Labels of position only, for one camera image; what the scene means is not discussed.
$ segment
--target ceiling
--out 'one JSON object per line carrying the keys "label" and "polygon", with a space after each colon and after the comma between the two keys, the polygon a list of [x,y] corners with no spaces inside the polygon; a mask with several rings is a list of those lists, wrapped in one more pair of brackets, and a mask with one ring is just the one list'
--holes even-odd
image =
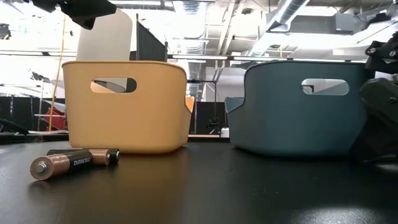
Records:
{"label": "ceiling", "polygon": [[[0,50],[59,52],[63,24],[63,14],[60,10],[50,14],[32,4],[12,1],[18,8],[17,11],[1,3],[4,1],[0,0],[0,24],[10,24],[12,38],[0,40]],[[264,35],[262,28],[266,24],[267,15],[275,11],[279,4],[278,0],[241,0],[240,2],[217,0],[199,2],[197,6],[190,6],[191,9],[196,7],[193,13],[193,10],[186,10],[186,3],[178,1],[165,1],[165,5],[169,7],[163,10],[152,7],[160,4],[160,0],[139,1],[139,4],[129,0],[113,2],[116,2],[131,18],[135,18],[138,13],[140,22],[144,26],[160,41],[169,43],[170,54],[203,55],[246,54],[258,38]],[[267,36],[267,43],[263,46],[264,50],[266,49],[263,56],[366,59],[364,48],[372,40],[386,41],[391,33],[397,30],[395,23],[384,30],[388,32],[373,35],[377,32],[374,31],[371,38],[354,45],[352,44],[356,43],[353,41],[354,35],[309,34],[300,33],[300,30],[321,29],[320,21],[332,17],[339,11],[345,14],[356,12],[361,15],[377,9],[391,8],[391,3],[391,0],[311,0],[298,11],[297,17],[293,20],[292,29],[296,28],[294,33],[275,33]],[[80,27],[67,18],[65,30],[65,51],[76,52]],[[210,66],[214,67],[214,62],[188,63],[183,67],[191,78],[206,78],[203,68]],[[198,92],[202,89],[200,86],[188,88],[194,88]]]}

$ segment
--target red object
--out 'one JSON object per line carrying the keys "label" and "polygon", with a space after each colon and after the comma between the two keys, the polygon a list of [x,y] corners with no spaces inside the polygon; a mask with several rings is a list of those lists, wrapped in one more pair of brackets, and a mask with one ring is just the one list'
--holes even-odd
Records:
{"label": "red object", "polygon": [[[50,115],[50,112],[51,112],[51,108],[49,110],[47,110],[46,115]],[[57,109],[54,109],[52,111],[52,114],[53,115],[60,115],[60,116],[64,116],[65,115],[65,113],[63,113],[63,112],[61,112],[61,111],[59,111]],[[50,123],[50,117],[49,116],[44,117],[44,120],[46,120],[46,122]],[[64,117],[53,116],[52,117],[52,129],[51,130],[53,130],[53,129],[65,130],[65,126],[64,126],[64,122],[63,122],[64,120],[65,120]]]}

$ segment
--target duracell battery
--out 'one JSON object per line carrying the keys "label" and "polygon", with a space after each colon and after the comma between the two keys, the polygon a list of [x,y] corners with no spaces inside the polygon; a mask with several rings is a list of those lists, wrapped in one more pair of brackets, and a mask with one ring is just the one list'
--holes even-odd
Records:
{"label": "duracell battery", "polygon": [[[52,149],[48,151],[47,155],[49,156],[54,154],[75,152],[81,150],[86,150],[86,149]],[[109,165],[116,165],[119,163],[119,149],[90,149],[89,151],[92,153],[94,157],[94,165],[103,164],[102,162],[105,161],[105,159],[108,157],[108,155],[105,154],[104,152],[109,153],[109,162],[108,162]]]}
{"label": "duracell battery", "polygon": [[30,165],[30,174],[37,180],[47,180],[67,172],[87,169],[92,165],[92,153],[88,150],[80,150],[39,157]]}

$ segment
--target battery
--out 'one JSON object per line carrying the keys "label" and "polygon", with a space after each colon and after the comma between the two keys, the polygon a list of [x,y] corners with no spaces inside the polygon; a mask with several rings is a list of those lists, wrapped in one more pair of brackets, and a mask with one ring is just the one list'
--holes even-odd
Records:
{"label": "battery", "polygon": [[[49,156],[54,154],[75,152],[81,150],[87,150],[87,149],[51,149],[48,151],[47,155]],[[106,165],[116,165],[119,163],[119,149],[89,149],[89,151],[93,154],[95,165],[101,165],[96,162],[97,161],[101,162],[106,159],[106,155],[103,154],[104,150],[109,152],[109,162]]]}
{"label": "battery", "polygon": [[30,165],[30,174],[37,180],[87,169],[93,165],[93,155],[88,150],[54,154],[35,159]]}

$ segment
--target ceiling duct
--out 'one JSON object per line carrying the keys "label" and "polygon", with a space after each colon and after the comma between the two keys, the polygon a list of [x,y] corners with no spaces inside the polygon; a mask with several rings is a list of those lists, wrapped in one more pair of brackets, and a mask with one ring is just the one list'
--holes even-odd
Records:
{"label": "ceiling duct", "polygon": [[264,54],[267,47],[260,42],[266,41],[267,33],[280,26],[289,26],[290,22],[297,16],[297,13],[301,7],[307,5],[310,0],[280,0],[278,8],[267,14],[266,26],[264,34],[258,38],[258,40],[249,49],[247,56],[258,57]]}
{"label": "ceiling duct", "polygon": [[[198,2],[198,1],[176,1],[174,2],[175,12],[181,15],[183,36],[187,40],[181,43],[181,54],[195,54],[203,55],[205,53],[205,43],[197,41],[202,38],[206,31],[206,11],[209,3]],[[188,63],[188,79],[204,80],[205,74],[205,63]],[[192,84],[195,86],[188,85],[189,95],[195,96],[196,99],[201,99],[203,91],[203,84]]]}

